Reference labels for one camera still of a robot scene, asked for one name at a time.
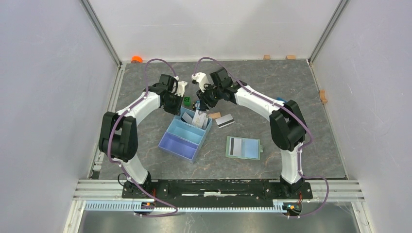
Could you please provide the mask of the silver magnetic stripe card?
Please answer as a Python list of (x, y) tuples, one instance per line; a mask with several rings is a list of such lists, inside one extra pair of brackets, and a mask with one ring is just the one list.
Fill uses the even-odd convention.
[(227, 114), (225, 116), (219, 117), (219, 118), (215, 119), (215, 121), (216, 121), (219, 128), (228, 126), (228, 125), (233, 124), (235, 122), (231, 114)]

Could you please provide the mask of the blue three-compartment organizer tray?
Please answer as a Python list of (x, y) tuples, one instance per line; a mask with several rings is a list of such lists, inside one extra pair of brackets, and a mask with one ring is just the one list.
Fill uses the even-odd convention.
[(182, 117), (194, 116), (193, 110), (181, 107), (180, 115), (174, 116), (158, 144), (162, 151), (192, 164), (212, 126), (212, 119), (209, 117), (206, 118), (207, 123), (200, 128), (182, 120)]

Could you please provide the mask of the green card holder wallet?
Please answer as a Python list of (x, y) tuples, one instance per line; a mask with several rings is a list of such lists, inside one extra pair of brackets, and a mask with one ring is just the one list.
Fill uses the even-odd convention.
[(234, 137), (234, 138), (242, 139), (242, 156), (241, 157), (230, 156), (229, 155), (230, 138), (232, 137), (234, 136), (228, 136), (226, 139), (226, 152), (225, 152), (226, 157), (235, 158), (235, 159), (246, 159), (246, 160), (260, 160), (260, 155), (263, 153), (264, 148), (260, 144), (259, 139)]

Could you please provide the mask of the stack of credit cards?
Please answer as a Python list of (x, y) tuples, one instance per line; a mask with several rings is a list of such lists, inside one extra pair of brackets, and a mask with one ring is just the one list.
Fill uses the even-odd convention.
[(208, 124), (208, 116), (205, 112), (198, 111), (185, 111), (180, 119), (187, 123), (190, 124), (194, 127), (200, 128), (202, 130), (205, 130), (207, 128)]

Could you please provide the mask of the thin card edge-on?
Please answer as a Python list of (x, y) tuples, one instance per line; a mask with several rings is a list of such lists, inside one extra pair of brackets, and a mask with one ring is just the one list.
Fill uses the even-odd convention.
[(230, 138), (230, 148), (229, 155), (235, 157), (242, 156), (242, 139), (241, 138)]

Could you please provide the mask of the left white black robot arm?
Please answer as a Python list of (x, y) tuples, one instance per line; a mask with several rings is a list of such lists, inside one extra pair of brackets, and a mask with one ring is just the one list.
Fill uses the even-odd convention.
[(103, 115), (98, 148), (110, 162), (117, 164), (134, 191), (141, 198), (151, 195), (153, 185), (149, 172), (138, 156), (137, 127), (151, 112), (159, 108), (172, 115), (179, 115), (183, 103), (186, 81), (162, 74), (159, 81), (147, 86), (142, 94), (127, 107)]

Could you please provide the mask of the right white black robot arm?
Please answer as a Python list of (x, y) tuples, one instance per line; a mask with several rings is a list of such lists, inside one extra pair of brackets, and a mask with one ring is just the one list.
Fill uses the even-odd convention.
[(281, 193), (287, 198), (295, 197), (304, 183), (300, 156), (308, 127), (298, 104), (289, 100), (282, 102), (254, 90), (243, 81), (233, 81), (225, 68), (210, 74), (198, 72), (191, 76), (192, 83), (199, 85), (197, 97), (207, 109), (225, 100), (246, 107), (269, 121), (271, 138), (281, 150)]

